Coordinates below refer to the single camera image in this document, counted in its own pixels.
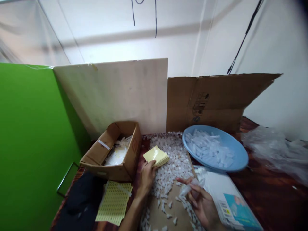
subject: hand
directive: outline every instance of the hand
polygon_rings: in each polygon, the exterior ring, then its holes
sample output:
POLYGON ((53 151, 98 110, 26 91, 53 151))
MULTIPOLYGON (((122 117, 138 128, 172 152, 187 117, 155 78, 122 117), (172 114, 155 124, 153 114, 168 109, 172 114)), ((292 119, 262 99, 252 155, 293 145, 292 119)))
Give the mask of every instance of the hand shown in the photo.
POLYGON ((153 181, 155 178, 155 171, 157 167, 153 168, 153 165, 155 164, 156 160, 152 160, 150 162, 145 162, 143 164, 142 170, 141 170, 141 176, 139 181, 139 188, 137 190, 136 197, 144 197, 147 196, 150 192, 153 181))
POLYGON ((190 184, 193 180, 192 177, 187 180, 181 178, 177 178, 176 180, 184 184, 189 184, 192 188, 192 191, 189 192, 186 197, 192 205, 201 225, 208 231, 225 230, 225 227, 220 221, 212 196, 203 188, 190 184))

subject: tape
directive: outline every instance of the tape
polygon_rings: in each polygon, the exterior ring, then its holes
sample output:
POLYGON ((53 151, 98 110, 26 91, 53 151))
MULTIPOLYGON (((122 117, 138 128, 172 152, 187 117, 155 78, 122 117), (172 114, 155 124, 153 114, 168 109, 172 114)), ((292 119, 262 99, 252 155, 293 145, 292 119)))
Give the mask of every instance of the tape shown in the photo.
POLYGON ((110 147, 108 147, 103 141, 98 140, 98 142, 103 145, 105 148, 107 148, 108 150, 110 150, 110 147))
POLYGON ((129 195, 129 197, 132 196, 132 194, 131 194, 127 189, 123 188, 123 187, 122 187, 121 185, 119 185, 119 184, 118 184, 118 188, 119 188, 122 192, 124 192, 124 193, 126 193, 127 195, 129 195))

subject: blue plastic basin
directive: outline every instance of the blue plastic basin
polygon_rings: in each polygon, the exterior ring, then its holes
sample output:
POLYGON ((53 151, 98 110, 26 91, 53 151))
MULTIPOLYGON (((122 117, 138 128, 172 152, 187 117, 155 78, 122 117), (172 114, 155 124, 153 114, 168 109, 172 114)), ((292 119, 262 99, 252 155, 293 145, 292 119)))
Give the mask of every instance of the blue plastic basin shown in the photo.
POLYGON ((194 125, 191 127, 188 127, 183 132, 182 141, 187 149, 187 151, 194 157, 200 164, 203 164, 205 167, 209 167, 211 169, 215 169, 218 171, 224 171, 224 172, 238 172, 246 168, 248 164, 248 154, 243 145, 241 145, 240 142, 238 142, 233 136, 230 134, 211 126, 206 125, 194 125), (195 155, 188 147, 185 135, 190 133, 193 134, 194 130, 197 129, 199 131, 207 132, 208 134, 211 134, 212 132, 214 135, 220 135, 222 145, 225 147, 228 147, 231 151, 234 153, 233 157, 233 163, 228 168, 220 168, 218 166, 213 166, 211 164, 208 164, 204 162, 201 158, 199 158, 197 155, 195 155))

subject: black cable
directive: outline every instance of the black cable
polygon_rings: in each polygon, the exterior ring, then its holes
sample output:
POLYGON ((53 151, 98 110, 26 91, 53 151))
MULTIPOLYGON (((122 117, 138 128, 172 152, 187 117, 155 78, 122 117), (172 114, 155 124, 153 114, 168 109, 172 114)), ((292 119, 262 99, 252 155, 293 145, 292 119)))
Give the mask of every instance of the black cable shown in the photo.
POLYGON ((255 11, 254 11, 254 13, 253 13, 253 15, 252 15, 252 17, 251 17, 250 22, 249 22, 249 25, 248 25, 248 28, 247 28, 247 30, 246 30, 244 39, 243 39, 243 41, 242 41, 242 43, 241 43, 241 45, 240 45, 240 48, 238 49, 238 52, 237 52, 237 54, 236 54, 236 56, 235 56, 235 58, 234 58, 234 60, 233 60, 233 62, 232 62, 232 64, 231 64, 231 66, 230 66, 229 69, 228 69, 227 75, 230 75, 230 74, 231 74, 231 71, 232 71, 233 66, 234 66, 234 64, 235 64, 235 61, 236 61, 236 58, 237 58, 238 54, 240 53, 240 50, 241 50, 242 45, 243 45, 243 43, 244 43, 244 41, 245 41, 245 38, 246 38, 246 36, 247 36, 247 34, 248 34, 250 28, 251 28, 251 25, 252 25, 252 23, 253 23, 253 21, 254 21, 254 18, 255 18, 255 16, 256 16, 256 14, 258 13, 258 11, 259 11, 259 9, 260 9, 262 3, 263 3, 263 0, 259 0, 258 5, 257 5, 257 7, 256 7, 256 9, 255 9, 255 11))
MULTIPOLYGON (((133 19, 134 19, 134 26, 136 26, 135 23, 135 14, 134 14, 134 5, 133 5, 133 0, 132 1, 132 10, 133 10, 133 19)), ((142 0, 141 2, 138 2, 137 0, 135 0, 136 3, 138 3, 139 5, 142 4, 144 2, 144 0, 142 0)), ((157 36, 157 11, 156 11, 156 0, 155 0, 155 37, 157 36)))
POLYGON ((137 2, 137 0, 135 0, 135 1, 136 1, 136 3, 138 3, 138 4, 142 4, 144 0, 142 0, 142 2, 140 2, 140 3, 139 3, 139 2, 137 2))
POLYGON ((155 37, 157 35, 157 16, 156 16, 156 0, 155 0, 155 37))
POLYGON ((133 9, 134 26, 136 26, 136 24, 135 24, 135 15, 134 15, 134 5, 133 5, 133 0, 132 0, 132 9, 133 9))

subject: wooden table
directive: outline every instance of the wooden table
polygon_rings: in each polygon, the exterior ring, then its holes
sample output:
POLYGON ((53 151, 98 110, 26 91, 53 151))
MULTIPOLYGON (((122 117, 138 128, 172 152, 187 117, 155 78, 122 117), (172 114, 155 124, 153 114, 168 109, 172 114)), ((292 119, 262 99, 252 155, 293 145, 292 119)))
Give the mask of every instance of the wooden table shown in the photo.
MULTIPOLYGON (((257 126, 253 121, 243 117, 240 131, 245 133, 257 126)), ((240 141, 240 133, 233 136, 240 141)), ((144 162, 142 155, 148 151, 149 146, 149 140, 142 141, 136 179, 133 182, 132 196, 128 201, 127 210, 138 187, 140 171, 144 162)), ((308 188, 285 173, 277 173, 266 169, 254 159, 249 149, 246 150, 249 155, 249 168, 241 172, 229 173, 229 175, 264 230, 308 230, 306 222, 306 216, 308 215, 308 188)), ((198 164, 192 157, 191 159, 193 164, 198 164)), ((82 176, 83 171, 84 168, 80 167, 72 185, 82 176)), ((65 202, 66 198, 53 220, 51 229, 55 226, 65 202)), ((118 226, 108 222, 95 222, 93 230, 118 230, 118 228, 118 226)))

